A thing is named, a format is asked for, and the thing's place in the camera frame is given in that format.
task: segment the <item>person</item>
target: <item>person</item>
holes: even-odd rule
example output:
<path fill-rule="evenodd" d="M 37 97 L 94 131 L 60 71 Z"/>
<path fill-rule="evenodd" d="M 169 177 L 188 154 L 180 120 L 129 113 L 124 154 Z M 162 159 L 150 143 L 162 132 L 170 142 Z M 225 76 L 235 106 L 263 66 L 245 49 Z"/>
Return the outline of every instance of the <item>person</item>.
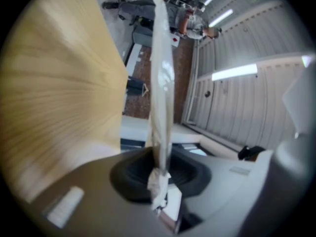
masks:
<path fill-rule="evenodd" d="M 103 9 L 119 9 L 133 16 L 155 19 L 155 4 L 153 0 L 129 1 L 118 0 L 118 2 L 103 2 Z M 209 27 L 208 23 L 193 11 L 173 4 L 166 3 L 169 26 L 191 39 L 200 40 L 204 36 L 217 38 L 222 32 L 220 28 Z"/>

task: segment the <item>gray floor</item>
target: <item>gray floor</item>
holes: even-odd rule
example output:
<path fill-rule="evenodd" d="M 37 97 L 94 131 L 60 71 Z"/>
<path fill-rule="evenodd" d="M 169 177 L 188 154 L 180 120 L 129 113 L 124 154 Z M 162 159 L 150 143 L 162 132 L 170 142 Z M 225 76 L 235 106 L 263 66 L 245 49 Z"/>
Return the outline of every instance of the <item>gray floor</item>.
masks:
<path fill-rule="evenodd" d="M 125 61 L 127 53 L 132 45 L 132 31 L 133 26 L 129 26 L 129 20 L 121 20 L 118 16 L 118 10 L 104 10 L 101 7 L 101 4 L 104 1 L 117 1 L 117 0 L 98 0 L 100 9 L 102 11 L 103 17 L 107 23 L 111 36 L 114 40 L 114 43 L 119 51 L 122 60 Z M 128 14 L 121 13 L 126 19 L 131 19 L 131 16 Z"/>

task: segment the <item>torn plastic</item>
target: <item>torn plastic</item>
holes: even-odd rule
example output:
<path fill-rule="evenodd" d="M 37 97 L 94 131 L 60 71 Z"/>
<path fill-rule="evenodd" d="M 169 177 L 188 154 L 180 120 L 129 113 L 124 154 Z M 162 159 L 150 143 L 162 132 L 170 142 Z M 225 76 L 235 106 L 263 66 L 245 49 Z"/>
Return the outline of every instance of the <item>torn plastic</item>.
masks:
<path fill-rule="evenodd" d="M 150 175 L 148 189 L 152 194 L 152 209 L 156 209 L 163 203 L 168 189 L 167 175 L 172 147 L 174 69 L 166 5 L 163 0 L 153 1 L 156 4 L 156 16 L 151 60 L 151 125 L 153 154 L 159 175 L 154 173 Z"/>

